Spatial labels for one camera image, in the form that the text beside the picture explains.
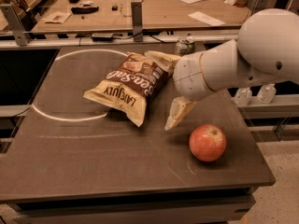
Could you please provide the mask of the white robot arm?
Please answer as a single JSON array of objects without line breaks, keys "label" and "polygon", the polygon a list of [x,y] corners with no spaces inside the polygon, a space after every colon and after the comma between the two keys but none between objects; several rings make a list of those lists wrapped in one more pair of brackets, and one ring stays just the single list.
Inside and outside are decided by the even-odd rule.
[{"label": "white robot arm", "polygon": [[299,16],[270,8],[249,17],[238,38],[213,49],[182,57],[159,51],[146,56],[165,66],[180,94],[173,100],[165,128],[177,127],[194,104],[228,88],[248,88],[269,83],[299,81]]}]

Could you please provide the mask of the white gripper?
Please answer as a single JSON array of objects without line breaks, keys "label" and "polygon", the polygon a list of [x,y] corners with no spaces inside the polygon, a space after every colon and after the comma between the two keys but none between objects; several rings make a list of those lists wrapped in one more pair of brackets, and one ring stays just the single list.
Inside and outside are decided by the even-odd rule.
[{"label": "white gripper", "polygon": [[164,129],[177,127],[195,107],[195,101],[202,100],[213,93],[204,80],[200,66],[202,52],[185,55],[180,58],[175,54],[148,50],[147,58],[153,59],[164,71],[173,73],[173,80],[181,95],[173,100]]}]

